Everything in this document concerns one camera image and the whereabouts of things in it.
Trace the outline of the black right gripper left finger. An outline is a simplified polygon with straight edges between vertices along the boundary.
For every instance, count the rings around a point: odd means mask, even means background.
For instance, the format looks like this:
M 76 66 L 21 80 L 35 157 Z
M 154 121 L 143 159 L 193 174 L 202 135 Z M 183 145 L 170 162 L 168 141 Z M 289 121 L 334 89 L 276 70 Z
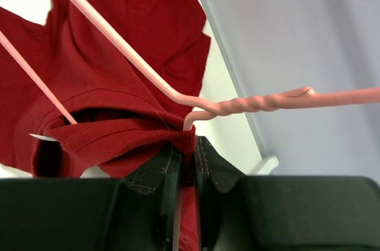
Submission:
M 2 179 L 1 249 L 178 250 L 181 165 L 167 144 L 122 179 Z

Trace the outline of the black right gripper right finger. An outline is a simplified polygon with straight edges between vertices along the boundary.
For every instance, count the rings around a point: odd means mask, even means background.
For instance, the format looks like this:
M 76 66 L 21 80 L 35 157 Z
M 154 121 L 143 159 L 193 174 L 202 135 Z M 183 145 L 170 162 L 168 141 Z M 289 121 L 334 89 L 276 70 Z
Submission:
M 204 136 L 194 152 L 201 250 L 378 250 L 379 186 L 355 176 L 248 176 Z

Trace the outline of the red t-shirt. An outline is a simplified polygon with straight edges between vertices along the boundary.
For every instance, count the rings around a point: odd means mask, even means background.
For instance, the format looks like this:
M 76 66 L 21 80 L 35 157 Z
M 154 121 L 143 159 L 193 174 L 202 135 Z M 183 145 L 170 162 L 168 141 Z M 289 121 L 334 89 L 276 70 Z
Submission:
M 87 0 L 181 93 L 200 93 L 210 38 L 198 0 Z M 124 177 L 170 142 L 183 155 L 180 250 L 197 250 L 191 111 L 161 93 L 69 0 L 44 25 L 1 9 L 1 31 L 76 120 L 71 125 L 1 50 L 1 164 L 35 177 L 97 166 Z

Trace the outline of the pink wire hanger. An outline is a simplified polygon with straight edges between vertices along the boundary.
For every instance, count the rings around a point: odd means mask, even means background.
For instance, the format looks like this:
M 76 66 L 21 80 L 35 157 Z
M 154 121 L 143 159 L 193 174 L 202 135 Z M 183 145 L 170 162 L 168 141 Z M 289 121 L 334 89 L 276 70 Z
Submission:
M 236 113 L 256 113 L 256 112 L 272 112 L 279 109 L 303 109 L 313 107 L 330 107 L 342 106 L 347 104 L 375 103 L 379 101 L 379 90 L 376 88 L 345 91 L 332 94 L 317 94 L 310 87 L 303 87 L 280 94 L 270 94 L 266 96 L 252 96 L 243 98 L 235 98 L 229 101 L 221 101 L 213 103 L 202 99 L 199 95 L 190 96 L 173 88 L 162 76 L 160 76 L 145 59 L 109 24 L 109 22 L 89 3 L 87 0 L 69 0 L 92 25 L 101 32 L 114 47 L 117 48 L 124 57 L 134 66 L 143 76 L 149 80 L 161 93 L 163 93 L 171 101 L 191 108 L 191 111 L 184 117 L 183 130 L 194 130 L 194 123 L 198 120 L 210 120 L 217 116 L 228 116 Z M 75 125 L 76 120 L 70 114 L 64 105 L 59 101 L 57 96 L 48 88 L 43 80 L 37 75 L 30 64 L 24 59 L 14 45 L 7 39 L 1 31 L 1 50 L 5 49 L 20 66 L 20 68 L 28 75 L 28 77 L 37 85 L 37 87 L 45 94 L 52 104 L 60 111 L 63 117 L 71 124 Z M 195 147 L 199 136 L 195 133 Z M 200 248 L 200 232 L 198 229 L 198 197 L 196 187 L 195 174 L 195 157 L 193 152 L 193 169 L 192 184 L 195 191 L 195 219 L 197 224 L 198 249 Z M 180 180 L 180 223 L 179 223 L 179 239 L 181 229 L 182 200 L 184 192 L 183 181 L 183 155 L 181 165 Z M 85 170 L 79 177 L 35 177 L 31 174 L 32 179 L 51 179 L 51 178 L 111 178 L 122 179 L 124 177 L 112 177 L 102 171 L 99 167 L 94 166 Z

